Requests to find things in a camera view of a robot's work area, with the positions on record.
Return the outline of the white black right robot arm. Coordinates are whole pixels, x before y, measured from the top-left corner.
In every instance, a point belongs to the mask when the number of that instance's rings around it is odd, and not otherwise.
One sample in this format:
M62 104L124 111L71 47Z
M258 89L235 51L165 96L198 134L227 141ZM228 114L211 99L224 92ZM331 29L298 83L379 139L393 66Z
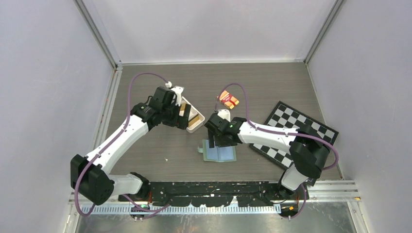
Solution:
M242 117L229 120L221 113L214 112L205 127L212 148L258 144L289 154L292 166L284 171L276 188L277 194L283 199L294 196L300 185L308 179L320 178L330 153L328 143L311 126L277 128Z

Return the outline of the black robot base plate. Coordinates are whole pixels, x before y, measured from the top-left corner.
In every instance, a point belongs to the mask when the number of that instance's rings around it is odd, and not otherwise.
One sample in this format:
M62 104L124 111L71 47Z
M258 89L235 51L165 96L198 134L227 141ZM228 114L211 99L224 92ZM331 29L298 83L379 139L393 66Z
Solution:
M239 207L272 206L284 200L302 200L303 188L288 198L281 195L277 182L149 182L131 200L149 202L154 206L200 207L228 206L234 200Z

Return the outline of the gold credit card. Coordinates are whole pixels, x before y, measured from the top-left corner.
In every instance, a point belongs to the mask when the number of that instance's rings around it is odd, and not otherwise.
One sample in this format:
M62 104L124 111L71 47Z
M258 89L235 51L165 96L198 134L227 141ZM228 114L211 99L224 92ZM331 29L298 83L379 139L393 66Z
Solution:
M187 103L182 103L179 110L179 116L188 117L190 115L191 106Z

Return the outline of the mint green card holder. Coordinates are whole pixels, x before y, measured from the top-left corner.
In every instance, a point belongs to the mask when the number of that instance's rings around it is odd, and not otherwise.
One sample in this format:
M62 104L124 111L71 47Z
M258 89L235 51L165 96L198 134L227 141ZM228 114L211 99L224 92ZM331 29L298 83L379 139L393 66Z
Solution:
M206 162L235 162L237 161L235 147L213 147L209 146L209 140L202 140L200 146L197 147L198 153L203 155L203 160Z

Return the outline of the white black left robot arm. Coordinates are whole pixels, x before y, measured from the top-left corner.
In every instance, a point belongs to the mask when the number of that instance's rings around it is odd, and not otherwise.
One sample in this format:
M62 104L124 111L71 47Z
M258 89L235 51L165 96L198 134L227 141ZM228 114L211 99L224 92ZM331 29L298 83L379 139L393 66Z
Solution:
M70 162L70 185L95 205L105 203L111 196L131 195L138 201L149 195L148 180L131 172L112 175L117 161L153 127L164 124L186 129L189 109L180 113L184 88L160 86L148 103L138 103L126 120L100 146L86 156L75 155Z

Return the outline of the white rectangular plastic tray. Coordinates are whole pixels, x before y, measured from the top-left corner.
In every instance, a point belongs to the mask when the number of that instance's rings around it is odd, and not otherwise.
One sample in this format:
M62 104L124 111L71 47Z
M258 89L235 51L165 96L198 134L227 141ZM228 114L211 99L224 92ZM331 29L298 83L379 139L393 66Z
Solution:
M190 116L189 116L189 120L192 118L192 117L194 117L195 115L199 115L200 116L200 119L196 122L196 124L194 125L194 127L192 127L192 128L186 128L186 130L189 132L189 133L194 133L196 130L198 130L200 127L202 127L203 126L203 124L204 124L204 121L205 121L205 117L185 98L185 97L182 97L182 102L181 102L181 104L182 103L187 103L187 104L189 104L190 106L191 106L191 110L190 110Z

